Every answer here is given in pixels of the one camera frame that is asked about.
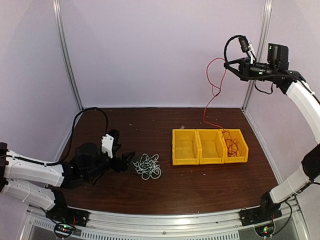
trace ventilation grille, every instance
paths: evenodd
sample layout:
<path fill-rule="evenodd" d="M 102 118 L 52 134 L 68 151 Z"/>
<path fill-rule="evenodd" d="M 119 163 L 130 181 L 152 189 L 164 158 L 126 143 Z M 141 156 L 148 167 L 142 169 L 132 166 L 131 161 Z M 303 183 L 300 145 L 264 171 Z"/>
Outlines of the ventilation grille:
<path fill-rule="evenodd" d="M 41 218 L 34 218 L 33 225 L 49 231 L 54 230 L 54 224 L 50 221 L 46 221 Z M 158 239 L 170 239 L 170 240 L 240 240 L 239 232 L 232 231 L 227 233 L 212 234 L 202 237 L 119 237 L 113 236 L 107 233 L 99 233 L 91 230 L 90 228 L 81 228 L 81 235 L 72 235 L 74 238 L 82 240 L 158 240 Z"/>

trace storage bin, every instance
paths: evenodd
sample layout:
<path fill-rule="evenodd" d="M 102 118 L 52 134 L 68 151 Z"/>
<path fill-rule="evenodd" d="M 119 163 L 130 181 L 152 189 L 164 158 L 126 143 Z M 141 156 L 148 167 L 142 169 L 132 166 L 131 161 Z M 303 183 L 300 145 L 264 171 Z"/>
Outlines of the storage bin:
<path fill-rule="evenodd" d="M 200 143 L 200 164 L 224 164 L 227 146 L 219 129 L 197 129 Z"/>
<path fill-rule="evenodd" d="M 198 165 L 200 144 L 195 129 L 172 130 L 172 164 Z"/>
<path fill-rule="evenodd" d="M 220 129 L 219 130 L 221 134 L 223 134 L 223 138 L 226 142 L 226 139 L 233 139 L 235 140 L 237 144 L 237 156 L 228 156 L 228 140 L 226 142 L 226 156 L 224 163 L 231 164 L 231 163 L 246 163 L 248 161 L 248 154 L 249 154 L 249 148 L 246 144 L 246 141 L 244 139 L 244 136 L 242 135 L 240 129 Z"/>

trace metal frame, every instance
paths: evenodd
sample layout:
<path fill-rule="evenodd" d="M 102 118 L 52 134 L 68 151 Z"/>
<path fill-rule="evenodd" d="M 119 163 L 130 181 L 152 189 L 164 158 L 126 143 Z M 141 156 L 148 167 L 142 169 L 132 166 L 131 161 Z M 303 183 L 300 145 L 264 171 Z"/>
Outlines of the metal frame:
<path fill-rule="evenodd" d="M 295 198 L 289 200 L 292 206 L 292 219 L 300 240 L 310 240 L 300 206 Z M 86 227 L 78 227 L 81 233 L 72 235 L 79 239 L 126 239 L 126 240 L 205 240 L 223 239 L 230 236 L 240 239 L 239 231 L 253 226 L 242 226 L 240 209 L 214 213 L 183 215 L 133 215 L 111 212 L 89 211 Z M 288 218 L 290 209 L 286 204 L 281 206 L 283 216 L 276 221 Z M 20 238 L 28 240 L 33 226 L 53 230 L 53 223 L 36 207 L 29 206 L 27 219 Z"/>
<path fill-rule="evenodd" d="M 76 106 L 78 110 L 81 111 L 84 109 L 84 107 L 80 99 L 79 91 L 75 81 L 75 76 L 70 63 L 64 25 L 63 25 L 62 16 L 61 16 L 60 0 L 52 0 L 52 4 L 53 4 L 53 12 L 55 17 L 56 28 L 57 28 L 61 50 L 62 50 L 62 58 L 63 58 L 64 66 L 70 82 L 70 86 L 71 86 L 71 90 L 72 90 L 72 94 L 73 94 Z"/>
<path fill-rule="evenodd" d="M 265 45 L 267 42 L 267 37 L 268 37 L 270 22 L 271 22 L 271 14 L 272 14 L 272 0 L 265 0 L 263 17 L 262 17 L 261 32 L 260 32 L 260 38 L 259 38 L 258 50 L 257 50 L 257 56 L 256 56 L 258 62 L 261 61 L 261 58 L 262 58 L 263 52 L 264 52 L 264 48 L 265 48 Z M 248 108 L 253 90 L 254 90 L 254 81 L 250 81 L 248 89 L 246 91 L 244 102 L 242 105 L 242 110 L 244 112 L 246 112 L 246 110 Z"/>

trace metal post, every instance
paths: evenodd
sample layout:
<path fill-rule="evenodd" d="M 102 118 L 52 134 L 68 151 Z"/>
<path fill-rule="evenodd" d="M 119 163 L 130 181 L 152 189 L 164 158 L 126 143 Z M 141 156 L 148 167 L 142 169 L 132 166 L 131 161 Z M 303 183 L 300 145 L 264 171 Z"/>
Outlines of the metal post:
<path fill-rule="evenodd" d="M 257 56 L 256 56 L 258 62 L 261 61 L 264 48 L 267 42 L 270 21 L 271 21 L 271 14 L 272 14 L 272 0 L 265 0 L 261 32 L 260 32 L 260 38 L 259 38 L 259 44 L 258 44 L 258 50 L 257 50 Z M 249 87 L 246 91 L 245 99 L 242 105 L 243 112 L 245 112 L 248 108 L 253 89 L 254 89 L 254 81 L 250 81 Z"/>
<path fill-rule="evenodd" d="M 61 50 L 62 50 L 62 57 L 63 57 L 63 61 L 64 61 L 64 66 L 66 69 L 67 76 L 69 78 L 69 82 L 71 85 L 71 90 L 73 93 L 74 100 L 76 102 L 76 106 L 77 106 L 78 110 L 81 111 L 83 109 L 83 105 L 82 105 L 82 102 L 80 99 L 77 84 L 75 81 L 75 76 L 72 71 L 72 67 L 71 67 L 71 63 L 70 63 L 67 42 L 66 42 L 66 37 L 65 37 L 65 32 L 64 32 L 64 26 L 63 26 L 63 22 L 62 22 L 61 10 L 60 10 L 60 0 L 52 0 L 52 4 L 53 4 L 55 23 L 56 23 L 59 41 L 60 41 Z"/>

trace black mounting base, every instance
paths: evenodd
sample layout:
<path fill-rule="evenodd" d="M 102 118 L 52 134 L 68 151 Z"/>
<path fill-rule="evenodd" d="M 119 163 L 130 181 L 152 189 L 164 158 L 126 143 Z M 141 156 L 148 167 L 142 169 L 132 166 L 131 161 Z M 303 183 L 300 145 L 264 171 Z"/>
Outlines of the black mounting base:
<path fill-rule="evenodd" d="M 282 216 L 282 213 L 278 208 L 270 209 L 266 213 L 263 212 L 262 208 L 259 206 L 251 209 L 243 208 L 240 211 L 239 215 L 242 226 L 248 226 L 270 221 L 272 217 L 274 219 L 280 218 Z"/>
<path fill-rule="evenodd" d="M 89 217 L 88 211 L 68 207 L 65 212 L 67 212 L 67 215 L 70 216 L 68 219 L 65 218 L 65 214 L 60 214 L 60 212 L 56 211 L 47 211 L 46 214 L 58 223 L 67 223 L 72 226 L 76 225 L 80 227 L 87 226 Z"/>

